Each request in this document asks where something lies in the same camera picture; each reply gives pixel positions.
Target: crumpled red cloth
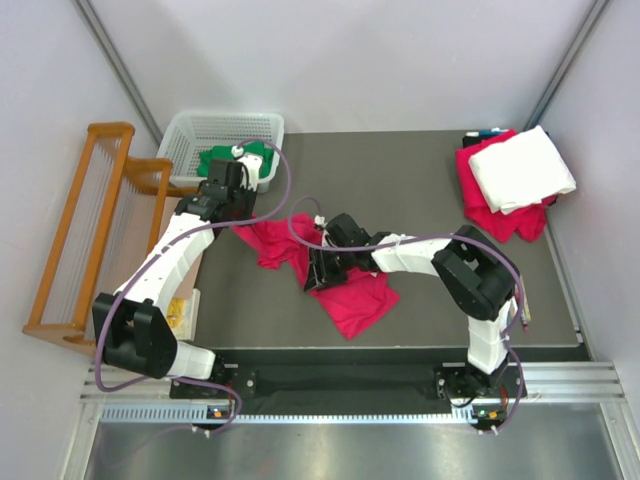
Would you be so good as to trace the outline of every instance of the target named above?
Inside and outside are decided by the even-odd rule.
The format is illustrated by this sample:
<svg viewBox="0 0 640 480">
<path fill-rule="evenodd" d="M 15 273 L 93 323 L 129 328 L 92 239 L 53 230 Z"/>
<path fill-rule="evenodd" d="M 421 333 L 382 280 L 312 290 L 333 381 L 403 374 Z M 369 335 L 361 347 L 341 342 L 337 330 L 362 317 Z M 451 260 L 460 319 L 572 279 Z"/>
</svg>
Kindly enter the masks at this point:
<svg viewBox="0 0 640 480">
<path fill-rule="evenodd" d="M 292 223 L 300 237 L 321 244 L 322 233 L 314 228 L 309 215 L 299 213 L 293 217 Z M 291 237 L 286 220 L 232 229 L 258 252 L 259 266 L 276 270 L 282 262 L 287 262 L 293 267 L 298 283 L 301 286 L 305 284 L 309 272 L 309 249 Z M 349 270 L 346 284 L 309 293 L 318 299 L 347 340 L 377 322 L 400 298 L 387 286 L 386 274 L 372 275 L 358 268 Z"/>
<path fill-rule="evenodd" d="M 504 243 L 509 240 L 513 232 L 517 232 L 520 237 L 528 242 L 534 242 L 547 225 L 544 209 L 555 201 L 557 195 L 545 198 L 542 203 L 520 208 L 509 215 L 505 215 L 502 212 L 491 213 L 491 209 L 484 199 L 482 190 L 480 190 L 480 186 L 469 166 L 469 160 L 472 155 L 487 148 L 489 145 L 509 140 L 515 135 L 517 135 L 517 132 L 509 130 L 490 139 L 483 140 L 478 145 L 472 145 L 456 151 L 456 167 L 464 199 L 464 216 L 484 228 L 499 242 Z"/>
</svg>

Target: white plastic basket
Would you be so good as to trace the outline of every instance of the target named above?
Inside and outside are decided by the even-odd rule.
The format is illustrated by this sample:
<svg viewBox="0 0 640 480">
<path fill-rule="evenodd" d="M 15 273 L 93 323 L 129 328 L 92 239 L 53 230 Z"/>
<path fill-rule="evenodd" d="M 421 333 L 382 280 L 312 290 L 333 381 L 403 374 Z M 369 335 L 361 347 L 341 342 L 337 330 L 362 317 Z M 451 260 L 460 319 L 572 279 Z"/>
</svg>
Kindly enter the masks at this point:
<svg viewBox="0 0 640 480">
<path fill-rule="evenodd" d="M 284 119 L 276 113 L 182 112 L 171 119 L 157 156 L 173 162 L 170 180 L 173 185 L 195 187 L 204 180 L 196 173 L 200 152 L 216 145 L 235 145 L 250 137 L 271 140 L 281 148 Z M 279 163 L 280 156 L 274 153 L 271 172 L 258 181 L 259 193 L 269 190 Z"/>
</svg>

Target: table surface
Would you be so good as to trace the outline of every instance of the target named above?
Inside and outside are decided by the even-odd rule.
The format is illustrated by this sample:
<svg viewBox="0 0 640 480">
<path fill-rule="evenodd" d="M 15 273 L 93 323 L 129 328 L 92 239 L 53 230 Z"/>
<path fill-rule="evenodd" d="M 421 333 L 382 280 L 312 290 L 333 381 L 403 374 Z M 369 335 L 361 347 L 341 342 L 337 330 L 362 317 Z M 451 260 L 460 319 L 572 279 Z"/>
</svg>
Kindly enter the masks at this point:
<svg viewBox="0 0 640 480">
<path fill-rule="evenodd" d="M 285 211 L 312 195 L 327 219 L 346 212 L 370 234 L 453 232 L 469 223 L 455 170 L 463 132 L 375 132 L 286 135 L 293 187 Z M 285 189 L 281 165 L 255 213 L 271 210 Z M 546 238 L 527 243 L 514 236 L 499 245 L 523 275 L 531 331 L 514 329 L 516 345 L 573 346 L 577 338 Z M 201 291 L 199 345 L 217 348 L 454 347 L 468 345 L 466 316 L 435 277 L 394 273 L 389 284 L 398 304 L 351 341 L 335 328 L 293 270 L 265 270 L 255 252 L 224 231 L 205 252 L 196 288 Z"/>
</svg>

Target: folded white towel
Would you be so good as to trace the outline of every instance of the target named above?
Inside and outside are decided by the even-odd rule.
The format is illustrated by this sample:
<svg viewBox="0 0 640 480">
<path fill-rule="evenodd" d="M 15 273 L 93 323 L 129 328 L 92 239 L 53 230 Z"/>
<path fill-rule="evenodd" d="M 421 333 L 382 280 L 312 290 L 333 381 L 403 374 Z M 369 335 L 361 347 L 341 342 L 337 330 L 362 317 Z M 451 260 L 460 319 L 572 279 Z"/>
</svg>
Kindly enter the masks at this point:
<svg viewBox="0 0 640 480">
<path fill-rule="evenodd" d="M 492 213 L 509 214 L 576 189 L 576 181 L 542 127 L 489 145 L 469 161 Z"/>
</svg>

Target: folded red cloth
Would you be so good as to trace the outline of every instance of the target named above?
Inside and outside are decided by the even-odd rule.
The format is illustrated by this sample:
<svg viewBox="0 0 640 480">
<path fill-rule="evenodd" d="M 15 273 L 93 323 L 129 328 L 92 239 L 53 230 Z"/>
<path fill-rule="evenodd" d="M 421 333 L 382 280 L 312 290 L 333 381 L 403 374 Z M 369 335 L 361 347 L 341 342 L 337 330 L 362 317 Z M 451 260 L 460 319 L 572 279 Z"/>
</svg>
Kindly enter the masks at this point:
<svg viewBox="0 0 640 480">
<path fill-rule="evenodd" d="M 483 140 L 478 145 L 472 145 L 456 151 L 456 166 L 464 200 L 464 215 L 484 228 L 500 242 L 509 240 L 513 232 L 518 232 L 518 235 L 524 240 L 533 242 L 538 239 L 547 225 L 545 207 L 553 203 L 557 196 L 545 198 L 540 204 L 520 208 L 509 215 L 505 215 L 502 212 L 491 213 L 491 209 L 484 199 L 482 190 L 480 190 L 469 166 L 469 160 L 472 155 L 487 148 L 489 145 L 509 140 L 515 135 L 517 133 L 514 130 L 509 130 L 488 140 Z"/>
<path fill-rule="evenodd" d="M 306 213 L 295 215 L 292 223 L 300 237 L 311 243 L 322 242 L 322 233 L 314 228 L 313 220 Z M 288 262 L 298 283 L 304 285 L 309 272 L 309 249 L 291 237 L 286 220 L 232 229 L 258 252 L 258 265 L 276 270 L 282 262 Z M 346 284 L 310 294 L 318 299 L 347 340 L 377 322 L 400 298 L 387 286 L 386 274 L 372 275 L 358 268 L 349 270 Z"/>
</svg>

